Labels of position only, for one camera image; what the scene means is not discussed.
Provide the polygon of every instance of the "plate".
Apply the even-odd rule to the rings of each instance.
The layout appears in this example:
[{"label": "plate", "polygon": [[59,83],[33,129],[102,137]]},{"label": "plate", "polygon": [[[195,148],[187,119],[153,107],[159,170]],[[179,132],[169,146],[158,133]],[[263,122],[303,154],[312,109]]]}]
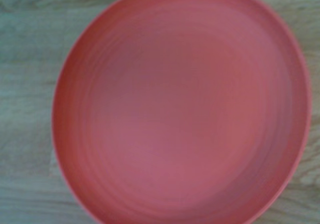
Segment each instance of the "plate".
[{"label": "plate", "polygon": [[308,78],[259,0],[119,0],[60,74],[59,165],[99,223],[252,223],[303,153]]}]

